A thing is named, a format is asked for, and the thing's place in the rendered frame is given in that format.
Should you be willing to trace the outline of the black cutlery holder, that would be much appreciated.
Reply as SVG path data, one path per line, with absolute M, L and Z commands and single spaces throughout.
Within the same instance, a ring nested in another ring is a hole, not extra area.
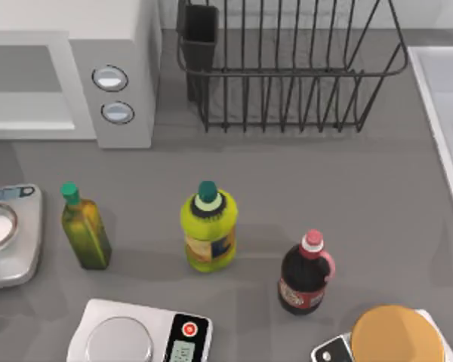
M 186 62 L 187 97 L 199 104 L 203 77 L 193 72 L 210 72 L 217 45 L 219 10 L 214 5 L 195 5 L 178 0 L 177 33 Z

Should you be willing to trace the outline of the white scale with black panel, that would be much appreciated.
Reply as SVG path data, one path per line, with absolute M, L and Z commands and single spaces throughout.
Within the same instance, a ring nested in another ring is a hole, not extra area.
M 207 317 L 90 299 L 66 362 L 209 362 L 212 334 Z

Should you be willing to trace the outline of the white scale with orange plate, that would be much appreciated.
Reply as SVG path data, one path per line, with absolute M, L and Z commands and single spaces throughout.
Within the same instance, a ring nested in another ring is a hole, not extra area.
M 453 350 L 427 311 L 379 305 L 316 346 L 310 362 L 453 362 Z

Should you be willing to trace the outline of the round grey microwave knob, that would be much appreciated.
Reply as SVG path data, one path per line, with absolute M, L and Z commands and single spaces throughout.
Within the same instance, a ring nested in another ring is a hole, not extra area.
M 134 109 L 127 103 L 115 101 L 101 106 L 102 117 L 112 124 L 127 124 L 134 119 Z
M 107 65 L 95 69 L 91 78 L 93 83 L 102 91 L 119 92 L 128 86 L 127 74 L 117 66 Z

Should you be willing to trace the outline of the grey scale with round bowl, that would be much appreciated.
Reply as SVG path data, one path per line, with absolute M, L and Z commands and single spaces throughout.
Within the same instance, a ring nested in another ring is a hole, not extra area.
M 0 289 L 29 281 L 42 248 L 42 191 L 33 183 L 0 187 Z

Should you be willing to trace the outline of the dark bottle pink cap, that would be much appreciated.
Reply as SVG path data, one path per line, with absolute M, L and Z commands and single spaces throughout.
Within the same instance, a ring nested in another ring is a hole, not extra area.
M 282 259 L 277 284 L 281 306 L 293 315 L 314 312 L 335 272 L 335 261 L 325 249 L 324 235 L 310 229 Z

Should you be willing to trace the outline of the pale microwave oven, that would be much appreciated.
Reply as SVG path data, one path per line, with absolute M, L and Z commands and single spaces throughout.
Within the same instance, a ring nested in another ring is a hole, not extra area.
M 158 0 L 0 0 L 0 140 L 149 148 L 161 55 Z M 125 89 L 93 83 L 107 65 L 127 74 Z M 134 109 L 132 121 L 102 117 L 115 101 Z

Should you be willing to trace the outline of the olive oil bottle green cap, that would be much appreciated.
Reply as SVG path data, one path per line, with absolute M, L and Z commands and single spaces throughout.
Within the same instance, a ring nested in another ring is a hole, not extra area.
M 60 191 L 65 201 L 62 227 L 80 266 L 87 270 L 107 269 L 112 248 L 97 204 L 83 198 L 75 183 L 64 183 Z

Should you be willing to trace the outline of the yellow-green bottle teal cap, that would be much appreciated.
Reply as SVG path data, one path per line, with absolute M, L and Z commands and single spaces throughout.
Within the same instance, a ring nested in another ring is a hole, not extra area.
M 235 199 L 215 182 L 200 182 L 180 209 L 185 253 L 189 264 L 204 273 L 228 266 L 236 255 Z

